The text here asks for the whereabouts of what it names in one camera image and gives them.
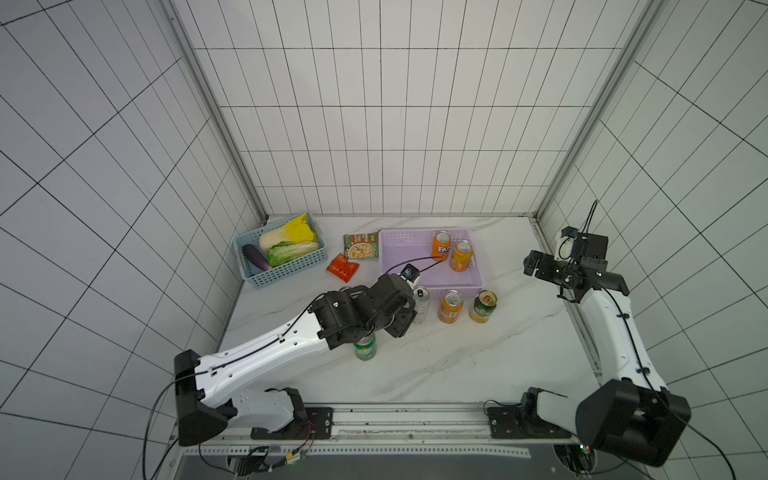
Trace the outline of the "green Sprite can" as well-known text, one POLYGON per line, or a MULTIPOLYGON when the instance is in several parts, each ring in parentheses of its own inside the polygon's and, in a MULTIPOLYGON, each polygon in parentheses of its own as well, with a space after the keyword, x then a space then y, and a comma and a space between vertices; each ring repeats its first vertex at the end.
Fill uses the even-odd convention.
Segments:
POLYGON ((375 357, 377 353, 377 343, 374 333, 367 335, 353 344, 355 355, 359 360, 368 361, 375 357))

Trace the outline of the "purple plastic basket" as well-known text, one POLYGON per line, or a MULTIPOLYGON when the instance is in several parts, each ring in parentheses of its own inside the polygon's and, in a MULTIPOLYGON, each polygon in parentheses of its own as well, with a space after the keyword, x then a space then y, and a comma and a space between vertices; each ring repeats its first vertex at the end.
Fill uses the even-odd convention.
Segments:
POLYGON ((473 233, 461 227, 383 229, 379 231, 379 273, 400 273, 407 264, 419 271, 418 284, 432 294, 443 294, 456 290, 463 296, 472 296, 486 287, 479 247, 473 233), (438 262, 432 258, 433 240, 437 233, 449 234, 454 248, 459 242, 467 241, 473 247, 469 266, 462 272, 450 267, 453 250, 448 258, 438 262))

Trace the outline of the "orange Fanta can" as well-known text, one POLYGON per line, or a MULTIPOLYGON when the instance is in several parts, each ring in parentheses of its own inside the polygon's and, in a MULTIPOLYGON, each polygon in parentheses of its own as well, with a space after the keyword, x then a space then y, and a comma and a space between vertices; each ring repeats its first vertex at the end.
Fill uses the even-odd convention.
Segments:
POLYGON ((445 261, 450 253, 452 239, 447 231, 438 231, 433 237, 431 257, 436 262, 445 261))

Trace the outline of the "orange gold can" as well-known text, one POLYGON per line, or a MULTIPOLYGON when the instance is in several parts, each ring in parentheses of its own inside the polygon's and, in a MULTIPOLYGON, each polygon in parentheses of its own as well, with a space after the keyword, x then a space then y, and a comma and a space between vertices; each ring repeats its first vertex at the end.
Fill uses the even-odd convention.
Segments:
POLYGON ((458 241, 450 259, 450 267, 455 272, 464 272, 469 268, 473 256, 473 246, 467 240, 458 241))

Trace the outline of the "green gold can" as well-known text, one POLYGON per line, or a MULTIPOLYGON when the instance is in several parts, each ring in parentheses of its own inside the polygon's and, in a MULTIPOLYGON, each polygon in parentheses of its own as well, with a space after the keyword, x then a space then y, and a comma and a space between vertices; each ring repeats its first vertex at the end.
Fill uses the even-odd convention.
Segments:
POLYGON ((494 292, 490 290, 480 291, 469 310, 470 318, 478 324, 487 323, 496 309, 497 303, 498 297, 494 292))

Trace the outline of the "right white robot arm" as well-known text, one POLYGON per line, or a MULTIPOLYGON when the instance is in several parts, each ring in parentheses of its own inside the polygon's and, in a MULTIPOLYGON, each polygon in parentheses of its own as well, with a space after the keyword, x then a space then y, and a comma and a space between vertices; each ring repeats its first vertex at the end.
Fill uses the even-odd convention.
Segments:
POLYGON ((568 226, 566 256, 533 250, 525 274, 551 283, 579 307, 595 344, 600 374, 563 392, 530 388, 521 419, 559 428, 586 447, 653 468, 661 467, 691 418, 688 401, 671 393, 640 338, 625 279, 607 268, 608 239, 568 226))

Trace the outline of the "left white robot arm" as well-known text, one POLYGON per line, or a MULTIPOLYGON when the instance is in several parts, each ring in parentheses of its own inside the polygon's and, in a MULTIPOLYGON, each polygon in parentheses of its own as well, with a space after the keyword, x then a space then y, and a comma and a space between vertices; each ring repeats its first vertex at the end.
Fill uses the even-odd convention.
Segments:
POLYGON ((321 293, 295 319, 229 350, 178 354, 173 389, 179 445, 207 442, 234 425, 269 434, 302 426, 308 415, 297 390, 250 393, 248 387, 303 357, 359 344, 380 330, 400 338, 415 316, 413 280, 383 274, 370 287, 321 293))

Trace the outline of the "blue plastic basket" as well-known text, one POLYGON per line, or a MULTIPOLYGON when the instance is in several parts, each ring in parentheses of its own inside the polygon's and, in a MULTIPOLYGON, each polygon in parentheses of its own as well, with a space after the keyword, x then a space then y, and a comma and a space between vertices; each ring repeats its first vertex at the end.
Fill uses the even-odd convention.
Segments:
POLYGON ((314 264, 320 263, 327 259, 325 241, 321 235, 321 231, 317 226, 314 217, 309 212, 304 214, 307 214, 309 217, 308 224, 316 234, 315 242, 318 243, 319 248, 312 253, 304 255, 286 264, 280 265, 278 267, 271 267, 271 269, 268 271, 259 271, 253 265, 251 265, 248 262, 248 260, 243 256, 243 253, 241 251, 242 247, 245 244, 253 244, 255 247, 258 248, 258 250, 267 260, 269 251, 265 252, 260 248, 259 237, 266 231, 281 227, 285 225, 287 222, 289 222, 290 220, 293 220, 294 218, 299 217, 303 214, 296 215, 292 218, 285 218, 271 224, 267 224, 264 227, 244 233, 233 239, 232 246, 233 246, 234 254, 238 258, 239 270, 241 273, 241 277, 244 281, 252 284, 256 288, 261 288, 267 284, 270 284, 279 280, 280 278, 297 273, 300 270, 306 269, 314 264))

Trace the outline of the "red snack packet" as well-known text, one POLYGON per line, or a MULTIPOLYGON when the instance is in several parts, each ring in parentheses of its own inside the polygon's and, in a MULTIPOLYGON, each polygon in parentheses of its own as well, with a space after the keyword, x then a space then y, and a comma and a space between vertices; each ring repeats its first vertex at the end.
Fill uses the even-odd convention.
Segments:
POLYGON ((360 265, 349 261, 344 254, 338 254, 328 265, 326 270, 340 280, 348 283, 355 275, 360 265))

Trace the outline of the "green soup mix packet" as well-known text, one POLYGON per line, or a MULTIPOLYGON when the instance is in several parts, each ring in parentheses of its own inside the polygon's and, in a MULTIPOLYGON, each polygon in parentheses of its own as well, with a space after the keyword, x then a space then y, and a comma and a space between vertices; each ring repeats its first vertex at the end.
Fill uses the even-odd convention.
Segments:
POLYGON ((347 260, 365 260, 379 257, 379 233, 356 233, 343 236, 344 256, 347 260))

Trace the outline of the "yellow napa cabbage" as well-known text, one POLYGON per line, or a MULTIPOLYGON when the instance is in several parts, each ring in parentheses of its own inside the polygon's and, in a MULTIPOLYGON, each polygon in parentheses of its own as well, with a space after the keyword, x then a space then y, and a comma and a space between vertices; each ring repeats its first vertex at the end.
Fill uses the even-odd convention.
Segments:
POLYGON ((266 231, 259 237, 260 248, 268 252, 274 246, 288 242, 298 244, 304 242, 315 242, 316 234, 308 224, 309 217, 303 214, 290 220, 285 225, 266 231))

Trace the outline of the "green lettuce cabbage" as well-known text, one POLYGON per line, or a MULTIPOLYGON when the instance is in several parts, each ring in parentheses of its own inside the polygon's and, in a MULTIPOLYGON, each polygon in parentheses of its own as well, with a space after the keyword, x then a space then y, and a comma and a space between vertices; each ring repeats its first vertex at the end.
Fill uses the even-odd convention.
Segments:
POLYGON ((318 248, 318 243, 313 241, 299 243, 283 241, 269 250, 267 261, 271 267, 278 267, 312 253, 318 248))

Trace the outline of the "purple eggplant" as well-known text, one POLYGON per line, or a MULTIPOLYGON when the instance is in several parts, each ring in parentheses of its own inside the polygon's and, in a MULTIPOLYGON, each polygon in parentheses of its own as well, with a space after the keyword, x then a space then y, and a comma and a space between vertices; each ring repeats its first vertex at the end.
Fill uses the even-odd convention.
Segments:
POLYGON ((241 249, 243 256, 259 271, 268 271, 271 265, 253 244, 245 244, 241 249))

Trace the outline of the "aluminium mounting rail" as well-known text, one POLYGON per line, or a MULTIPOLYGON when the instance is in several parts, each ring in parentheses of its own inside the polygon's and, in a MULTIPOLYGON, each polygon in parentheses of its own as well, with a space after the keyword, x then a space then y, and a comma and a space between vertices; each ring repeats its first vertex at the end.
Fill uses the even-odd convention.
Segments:
POLYGON ((480 456, 529 459, 535 447, 548 447, 557 457, 595 460, 597 452, 575 436, 565 440, 500 440, 479 404, 309 404, 334 409, 331 437, 326 440, 254 440, 250 426, 229 427, 179 453, 204 458, 244 458, 251 452, 281 458, 296 448, 304 456, 480 456))

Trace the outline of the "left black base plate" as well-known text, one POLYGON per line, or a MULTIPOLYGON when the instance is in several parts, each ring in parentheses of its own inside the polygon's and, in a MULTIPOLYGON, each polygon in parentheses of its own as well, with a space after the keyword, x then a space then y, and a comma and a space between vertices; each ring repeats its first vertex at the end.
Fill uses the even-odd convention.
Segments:
POLYGON ((284 393, 291 408, 292 420, 275 431, 264 428, 252 428, 251 438, 254 440, 302 440, 331 437, 334 409, 328 406, 307 407, 297 389, 284 388, 278 391, 271 388, 266 393, 284 393))

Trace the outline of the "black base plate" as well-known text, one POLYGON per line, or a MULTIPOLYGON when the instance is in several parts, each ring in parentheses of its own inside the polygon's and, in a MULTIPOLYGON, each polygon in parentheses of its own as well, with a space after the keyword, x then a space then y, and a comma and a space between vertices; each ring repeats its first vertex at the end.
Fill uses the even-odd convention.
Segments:
POLYGON ((275 431, 264 428, 252 428, 251 438, 254 440, 302 440, 331 437, 334 409, 328 406, 307 407, 297 389, 284 388, 278 391, 271 388, 266 393, 284 393, 291 408, 292 420, 275 431))
POLYGON ((505 404, 493 399, 486 400, 482 410, 488 419, 491 437, 500 440, 570 439, 570 432, 543 420, 538 415, 538 395, 542 392, 548 393, 548 390, 531 387, 517 403, 505 404))

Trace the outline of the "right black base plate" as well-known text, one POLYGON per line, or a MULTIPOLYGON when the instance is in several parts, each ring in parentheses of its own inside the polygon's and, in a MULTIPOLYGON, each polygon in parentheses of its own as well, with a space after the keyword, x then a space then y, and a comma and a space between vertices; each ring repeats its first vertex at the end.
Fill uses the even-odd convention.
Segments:
POLYGON ((517 403, 505 404, 493 399, 486 400, 482 410, 488 419, 491 437, 500 440, 570 439, 570 432, 543 420, 538 415, 538 395, 542 392, 548 393, 548 390, 531 387, 517 403))

